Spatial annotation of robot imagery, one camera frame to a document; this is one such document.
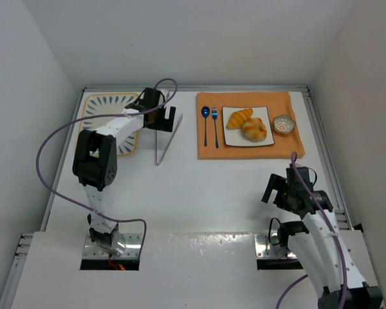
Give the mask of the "metal tongs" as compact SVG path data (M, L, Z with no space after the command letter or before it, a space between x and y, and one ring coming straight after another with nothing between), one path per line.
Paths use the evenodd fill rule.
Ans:
M175 123L172 132L156 131L155 132L155 161L159 166L164 161L164 158L170 149L170 145L176 136L180 125L183 121L183 114L181 113Z

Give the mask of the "round striped bread roll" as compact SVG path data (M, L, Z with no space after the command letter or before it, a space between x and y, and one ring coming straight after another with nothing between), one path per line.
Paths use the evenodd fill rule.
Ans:
M267 138L267 128L260 118L249 118L242 126L243 135L252 142L262 142Z

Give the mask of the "orange croissant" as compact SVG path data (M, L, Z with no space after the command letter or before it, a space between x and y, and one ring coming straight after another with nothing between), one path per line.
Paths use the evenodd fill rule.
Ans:
M253 115L252 108L240 109L234 111L228 119L226 128L229 130L241 129L246 121Z

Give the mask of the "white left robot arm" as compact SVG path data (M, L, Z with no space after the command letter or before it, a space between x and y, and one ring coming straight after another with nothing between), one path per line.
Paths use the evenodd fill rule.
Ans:
M116 178L118 145L139 129L173 132L176 109L165 117L163 103L168 91L146 88L122 112L96 129L83 129L78 134L73 159L73 174L86 193L90 210L87 216L91 241L103 251L119 256L126 249L119 223L107 219L113 205L111 184Z

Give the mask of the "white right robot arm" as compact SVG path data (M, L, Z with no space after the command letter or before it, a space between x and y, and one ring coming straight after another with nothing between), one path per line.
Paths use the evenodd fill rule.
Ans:
M315 288L319 308L379 308L383 296L356 267L340 236L325 191L316 191L307 167L289 166L286 176L271 174L262 202L299 216L279 224L277 245L294 253Z

